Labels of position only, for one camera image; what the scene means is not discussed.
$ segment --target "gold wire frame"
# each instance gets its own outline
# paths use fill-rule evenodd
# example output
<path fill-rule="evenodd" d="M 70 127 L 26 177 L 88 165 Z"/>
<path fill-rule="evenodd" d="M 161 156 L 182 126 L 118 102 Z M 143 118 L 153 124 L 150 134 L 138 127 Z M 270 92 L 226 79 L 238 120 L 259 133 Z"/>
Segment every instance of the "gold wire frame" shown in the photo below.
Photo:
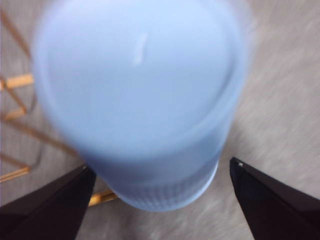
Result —
<path fill-rule="evenodd" d="M 31 54 L 30 54 L 30 49 L 28 44 L 25 42 L 24 38 L 22 37 L 18 29 L 10 21 L 10 19 L 8 18 L 8 15 L 5 13 L 5 11 L 2 8 L 0 8 L 0 20 L 3 26 L 12 35 L 12 37 L 14 38 L 18 46 L 23 50 L 25 55 L 31 60 Z M 34 79 L 32 74 L 30 73 L 20 75 L 20 76 L 15 76 L 15 77 L 9 77 L 7 79 L 0 75 L 0 91 L 1 92 L 6 91 L 10 95 L 10 97 L 14 100 L 14 102 L 18 105 L 17 109 L 11 110 L 8 113 L 1 113 L 0 115 L 1 122 L 7 124 L 8 126 L 22 133 L 25 133 L 33 138 L 36 138 L 41 142 L 45 142 L 46 144 L 49 144 L 57 149 L 60 149 L 71 156 L 74 156 L 74 157 L 77 156 L 78 155 L 77 152 L 71 147 L 64 144 L 63 142 L 53 139 L 50 136 L 47 136 L 44 133 L 30 126 L 24 125 L 23 123 L 16 121 L 17 118 L 26 115 L 28 113 L 28 110 L 25 104 L 23 103 L 23 101 L 15 93 L 14 89 L 29 86 L 29 85 L 32 85 L 33 83 L 34 83 Z M 1 175 L 0 183 L 28 174 L 31 170 L 31 166 L 21 161 L 18 161 L 2 152 L 0 153 L 0 156 L 1 156 L 1 160 L 6 161 L 12 166 L 18 167 L 18 169 L 15 171 Z M 108 202 L 117 198 L 118 198 L 117 195 L 113 193 L 112 190 L 108 189 L 108 190 L 93 194 L 88 206 L 91 207 L 91 206 Z"/>

